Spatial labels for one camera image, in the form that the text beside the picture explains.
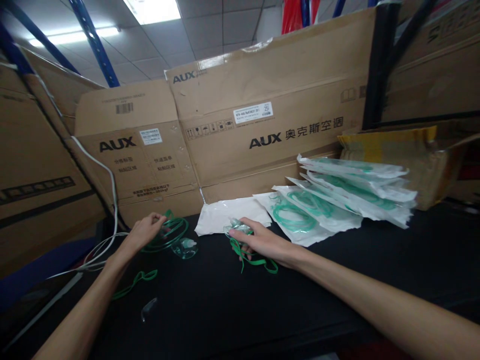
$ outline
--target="black table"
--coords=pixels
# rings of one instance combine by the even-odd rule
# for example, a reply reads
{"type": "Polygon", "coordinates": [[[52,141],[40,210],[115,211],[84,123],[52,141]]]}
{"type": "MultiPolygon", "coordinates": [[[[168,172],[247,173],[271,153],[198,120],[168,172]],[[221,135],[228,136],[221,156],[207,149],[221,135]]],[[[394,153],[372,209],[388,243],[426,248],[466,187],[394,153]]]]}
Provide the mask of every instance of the black table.
{"type": "MultiPolygon", "coordinates": [[[[186,234],[197,239],[198,215],[186,234]]],[[[271,229],[283,235],[274,223],[271,229]]],[[[203,236],[199,251],[181,260],[170,250],[141,253],[119,289],[140,271],[158,269],[111,303],[91,359],[277,358],[302,359],[378,334],[341,300],[302,275],[281,267],[241,263],[223,234],[203,236]],[[158,306],[141,322],[141,309],[158,306]]],[[[479,321],[480,221],[440,204],[416,211],[410,228],[364,219],[310,249],[350,269],[479,321]]],[[[7,353],[29,359],[95,279],[87,273],[7,353]]]]}

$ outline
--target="flattened cardboard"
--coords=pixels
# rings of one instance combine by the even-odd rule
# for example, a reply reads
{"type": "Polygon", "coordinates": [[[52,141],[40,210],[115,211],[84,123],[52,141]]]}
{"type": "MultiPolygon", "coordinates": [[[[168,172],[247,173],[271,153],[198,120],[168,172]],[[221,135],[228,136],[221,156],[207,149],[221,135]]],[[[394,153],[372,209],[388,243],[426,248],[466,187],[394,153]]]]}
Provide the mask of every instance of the flattened cardboard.
{"type": "Polygon", "coordinates": [[[0,90],[0,219],[90,190],[31,95],[0,90]]]}
{"type": "Polygon", "coordinates": [[[375,15],[370,8],[168,70],[200,186],[332,151],[338,135],[358,130],[375,15]]]}
{"type": "Polygon", "coordinates": [[[410,171],[407,187],[418,191],[417,209],[428,210],[449,193],[457,179],[465,145],[480,134],[465,131],[468,120],[439,121],[432,126],[383,128],[382,131],[342,135],[341,159],[400,165],[410,171]]]}
{"type": "Polygon", "coordinates": [[[180,120],[366,76],[375,15],[369,8],[167,70],[180,120]]]}
{"type": "Polygon", "coordinates": [[[74,118],[77,105],[83,94],[104,89],[103,86],[63,66],[54,64],[25,48],[21,48],[21,50],[31,67],[45,83],[49,94],[63,115],[74,118]]]}
{"type": "MultiPolygon", "coordinates": [[[[338,159],[340,157],[340,151],[322,153],[319,156],[338,159]]],[[[274,185],[292,185],[286,177],[299,179],[299,174],[304,172],[305,170],[300,168],[295,159],[293,163],[271,170],[261,171],[253,175],[202,187],[201,191],[207,204],[216,203],[220,200],[248,198],[253,194],[270,193],[274,185]]]]}
{"type": "Polygon", "coordinates": [[[0,61],[0,89],[28,94],[29,90],[17,73],[16,66],[0,61]]]}
{"type": "Polygon", "coordinates": [[[126,225],[132,228],[137,220],[150,213],[165,214],[171,210],[177,218],[199,214],[204,201],[199,189],[185,191],[175,195],[160,197],[155,200],[145,200],[120,206],[120,213],[126,225]]]}
{"type": "Polygon", "coordinates": [[[105,217],[96,195],[0,229],[0,279],[32,262],[105,217]]]}
{"type": "MultiPolygon", "coordinates": [[[[165,80],[87,93],[76,119],[75,136],[113,172],[120,206],[198,189],[165,80]]],[[[111,204],[108,172],[86,159],[72,141],[66,143],[111,204]]]]}
{"type": "Polygon", "coordinates": [[[389,78],[382,122],[480,109],[479,11],[475,0],[436,8],[389,78]]]}

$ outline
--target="white wire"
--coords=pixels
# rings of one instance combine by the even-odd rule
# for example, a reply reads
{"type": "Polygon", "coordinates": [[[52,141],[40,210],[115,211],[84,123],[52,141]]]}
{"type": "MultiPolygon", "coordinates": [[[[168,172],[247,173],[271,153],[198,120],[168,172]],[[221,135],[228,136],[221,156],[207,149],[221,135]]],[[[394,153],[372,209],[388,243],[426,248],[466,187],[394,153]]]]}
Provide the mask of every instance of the white wire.
{"type": "Polygon", "coordinates": [[[48,279],[51,279],[51,278],[55,278],[57,276],[60,276],[60,275],[63,275],[63,274],[67,274],[67,273],[70,273],[70,272],[73,272],[73,271],[81,271],[81,270],[89,270],[90,268],[93,268],[95,266],[102,266],[102,267],[99,267],[97,269],[92,269],[91,271],[97,271],[97,270],[100,270],[103,268],[103,266],[105,266],[105,263],[106,261],[101,261],[101,262],[97,262],[97,263],[94,263],[95,260],[97,260],[98,258],[100,258],[103,254],[105,254],[108,249],[110,249],[110,247],[112,246],[112,244],[114,243],[115,241],[115,238],[117,236],[120,236],[120,235],[128,235],[129,233],[128,232],[117,232],[118,230],[118,226],[119,226],[119,207],[118,207],[118,201],[117,201],[117,189],[116,189],[116,186],[115,186],[115,177],[114,177],[114,174],[113,172],[107,167],[105,166],[104,164],[102,164],[100,161],[98,161],[96,158],[94,158],[92,155],[90,155],[87,150],[85,150],[85,148],[82,146],[82,144],[80,143],[80,141],[78,141],[78,139],[75,137],[75,136],[72,136],[71,137],[73,139],[73,141],[76,142],[76,144],[78,145],[78,147],[80,148],[80,150],[83,151],[83,153],[88,157],[90,158],[93,162],[97,163],[98,165],[100,165],[102,168],[104,168],[105,170],[108,171],[108,173],[110,174],[110,179],[111,179],[111,192],[112,192],[112,195],[113,195],[113,208],[114,208],[114,225],[113,225],[113,235],[106,238],[105,240],[103,240],[102,242],[100,242],[99,244],[97,244],[89,253],[88,255],[85,257],[85,259],[83,260],[83,264],[80,265],[79,267],[75,268],[75,269],[72,269],[72,270],[68,270],[68,271],[64,271],[64,272],[61,272],[61,273],[58,273],[56,275],[53,275],[53,276],[50,276],[48,279]],[[100,249],[102,248],[102,246],[104,244],[107,243],[107,241],[110,240],[110,243],[108,244],[108,246],[100,253],[98,254],[98,252],[100,251],[100,249]],[[87,258],[90,256],[90,254],[93,253],[93,257],[91,260],[87,261],[87,258]]]}

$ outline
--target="person's hand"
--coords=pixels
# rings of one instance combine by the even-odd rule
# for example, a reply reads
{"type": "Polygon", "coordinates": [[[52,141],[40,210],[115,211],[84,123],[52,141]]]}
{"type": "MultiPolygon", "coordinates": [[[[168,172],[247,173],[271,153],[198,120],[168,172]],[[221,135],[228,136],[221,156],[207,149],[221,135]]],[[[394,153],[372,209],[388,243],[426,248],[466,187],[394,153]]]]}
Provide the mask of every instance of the person's hand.
{"type": "Polygon", "coordinates": [[[145,245],[159,233],[167,218],[152,212],[135,223],[128,236],[123,240],[115,254],[123,260],[130,261],[145,245]]]}
{"type": "MultiPolygon", "coordinates": [[[[241,248],[243,251],[248,253],[255,251],[267,258],[275,260],[286,268],[292,268],[296,256],[303,250],[301,246],[292,244],[283,237],[275,235],[257,221],[250,220],[247,217],[242,217],[240,221],[249,226],[254,234],[247,235],[234,229],[231,229],[228,234],[239,242],[246,244],[241,248]]],[[[251,260],[252,256],[247,255],[247,258],[251,260]]]]}

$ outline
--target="fluorescent light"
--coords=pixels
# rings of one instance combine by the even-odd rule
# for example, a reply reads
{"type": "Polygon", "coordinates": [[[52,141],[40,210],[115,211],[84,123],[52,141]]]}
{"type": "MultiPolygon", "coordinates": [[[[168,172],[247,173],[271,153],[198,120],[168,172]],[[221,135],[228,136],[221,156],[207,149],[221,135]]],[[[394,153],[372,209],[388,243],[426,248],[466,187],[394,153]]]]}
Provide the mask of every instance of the fluorescent light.
{"type": "Polygon", "coordinates": [[[123,0],[140,25],[180,19],[176,0],[123,0]]]}
{"type": "MultiPolygon", "coordinates": [[[[103,27],[96,29],[96,33],[101,38],[107,38],[113,35],[117,35],[120,30],[117,27],[103,27]]],[[[69,32],[64,34],[47,36],[48,40],[51,41],[54,45],[78,43],[82,41],[87,41],[87,36],[83,31],[69,32]]],[[[28,41],[31,45],[36,48],[43,48],[44,45],[37,39],[32,39],[28,41]]]]}

